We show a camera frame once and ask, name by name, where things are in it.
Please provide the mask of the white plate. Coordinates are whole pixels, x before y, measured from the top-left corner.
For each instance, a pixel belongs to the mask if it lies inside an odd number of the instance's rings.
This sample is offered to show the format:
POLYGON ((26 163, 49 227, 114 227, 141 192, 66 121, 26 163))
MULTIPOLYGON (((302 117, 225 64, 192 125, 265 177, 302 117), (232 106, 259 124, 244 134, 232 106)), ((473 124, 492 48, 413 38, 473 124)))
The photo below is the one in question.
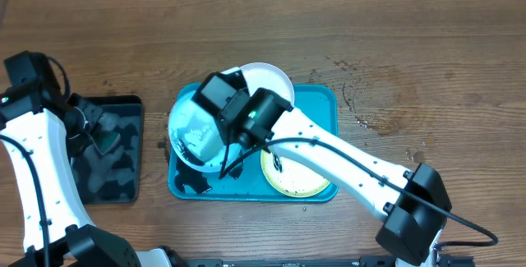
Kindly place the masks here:
POLYGON ((293 83, 278 67, 265 62, 252 62, 240 67, 232 67, 222 71, 228 75, 240 72, 247 85, 247 91, 253 96, 260 88, 271 90, 291 104, 295 101, 293 83))

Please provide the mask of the light blue plate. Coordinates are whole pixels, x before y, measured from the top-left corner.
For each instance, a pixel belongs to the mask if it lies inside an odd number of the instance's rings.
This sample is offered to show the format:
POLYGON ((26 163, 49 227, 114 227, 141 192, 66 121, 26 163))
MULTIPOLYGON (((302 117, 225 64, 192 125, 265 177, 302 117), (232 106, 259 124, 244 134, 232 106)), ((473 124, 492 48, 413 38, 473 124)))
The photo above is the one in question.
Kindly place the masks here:
POLYGON ((226 146, 214 118, 192 100, 194 90, 180 94, 168 117, 168 137, 177 157, 202 173, 218 173, 226 146))

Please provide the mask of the green scouring sponge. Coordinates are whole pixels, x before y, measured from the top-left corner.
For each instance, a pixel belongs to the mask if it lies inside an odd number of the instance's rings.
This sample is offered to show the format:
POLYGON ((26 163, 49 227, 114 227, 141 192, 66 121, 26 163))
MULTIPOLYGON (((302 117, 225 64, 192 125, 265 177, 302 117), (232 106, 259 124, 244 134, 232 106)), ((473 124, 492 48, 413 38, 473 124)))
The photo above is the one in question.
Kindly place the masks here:
POLYGON ((99 154, 105 155, 118 145, 120 134, 115 131, 97 131, 93 139, 99 154))

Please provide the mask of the teal plastic serving tray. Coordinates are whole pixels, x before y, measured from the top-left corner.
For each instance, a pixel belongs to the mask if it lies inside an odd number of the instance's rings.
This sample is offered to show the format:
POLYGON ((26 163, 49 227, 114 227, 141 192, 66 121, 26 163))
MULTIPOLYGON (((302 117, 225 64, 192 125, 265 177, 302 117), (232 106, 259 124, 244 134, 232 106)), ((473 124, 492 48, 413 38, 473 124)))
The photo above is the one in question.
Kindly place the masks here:
MULTIPOLYGON (((323 85, 295 85, 295 104, 318 126, 338 134, 337 101, 332 90, 323 85)), ((168 188, 183 200, 260 201, 323 203, 331 200, 338 187, 329 184, 310 197, 291 197, 274 189, 261 170, 260 153, 248 157, 228 176, 202 173, 188 167, 172 150, 168 167, 168 188)))

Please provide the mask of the yellow-green plate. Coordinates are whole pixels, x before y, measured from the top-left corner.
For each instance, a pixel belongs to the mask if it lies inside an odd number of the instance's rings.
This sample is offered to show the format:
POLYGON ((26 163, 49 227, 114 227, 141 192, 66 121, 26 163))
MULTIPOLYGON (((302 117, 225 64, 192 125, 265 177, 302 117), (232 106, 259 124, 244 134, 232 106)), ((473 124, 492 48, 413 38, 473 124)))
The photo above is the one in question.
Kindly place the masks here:
POLYGON ((314 196, 330 185, 327 179, 306 166, 264 150, 261 170, 275 190, 293 198, 314 196))

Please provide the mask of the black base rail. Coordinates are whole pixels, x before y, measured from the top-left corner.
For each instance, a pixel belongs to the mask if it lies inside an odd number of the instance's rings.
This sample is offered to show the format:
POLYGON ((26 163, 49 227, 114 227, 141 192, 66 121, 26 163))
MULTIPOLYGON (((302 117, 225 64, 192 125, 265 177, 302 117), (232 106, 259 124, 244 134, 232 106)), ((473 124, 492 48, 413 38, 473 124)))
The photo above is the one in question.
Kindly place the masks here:
POLYGON ((390 255, 364 255, 351 260, 186 260, 190 267, 395 267, 390 255))

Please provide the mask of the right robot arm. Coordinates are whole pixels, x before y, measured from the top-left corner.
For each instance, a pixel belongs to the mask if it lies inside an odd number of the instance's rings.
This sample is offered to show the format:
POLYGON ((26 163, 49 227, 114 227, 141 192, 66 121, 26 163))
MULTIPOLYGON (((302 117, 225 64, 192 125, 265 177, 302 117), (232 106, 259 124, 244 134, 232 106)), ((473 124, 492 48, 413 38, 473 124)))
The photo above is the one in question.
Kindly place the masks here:
POLYGON ((399 266, 433 266, 451 210, 439 173, 378 159, 316 125, 293 102, 288 77, 214 72, 193 101, 215 120, 225 144, 290 159, 353 195, 383 225, 376 241, 399 266))

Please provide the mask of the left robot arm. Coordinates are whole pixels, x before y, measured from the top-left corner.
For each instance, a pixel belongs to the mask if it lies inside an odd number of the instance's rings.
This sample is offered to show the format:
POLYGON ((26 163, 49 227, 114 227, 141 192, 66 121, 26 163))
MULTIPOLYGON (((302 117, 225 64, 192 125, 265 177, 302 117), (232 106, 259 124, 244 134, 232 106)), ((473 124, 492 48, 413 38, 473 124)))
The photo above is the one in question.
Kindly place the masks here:
POLYGON ((89 126, 85 114, 67 100, 56 61, 24 51, 5 59, 12 83, 1 95, 1 142, 5 146, 25 218, 24 256, 16 266, 179 266, 166 246, 135 251, 124 238, 97 228, 79 197, 68 144, 89 126))

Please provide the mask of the black plastic water tray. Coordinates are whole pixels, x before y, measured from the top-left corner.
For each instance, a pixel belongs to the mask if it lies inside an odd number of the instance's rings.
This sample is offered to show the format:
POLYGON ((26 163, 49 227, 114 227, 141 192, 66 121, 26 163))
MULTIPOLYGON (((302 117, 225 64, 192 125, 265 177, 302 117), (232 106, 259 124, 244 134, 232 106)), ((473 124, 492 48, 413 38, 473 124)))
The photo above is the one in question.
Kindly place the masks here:
POLYGON ((87 98, 104 113, 100 131, 120 134, 118 145, 105 155, 95 143, 70 159, 73 178, 85 205, 132 203, 139 193, 144 110, 135 95, 87 98))

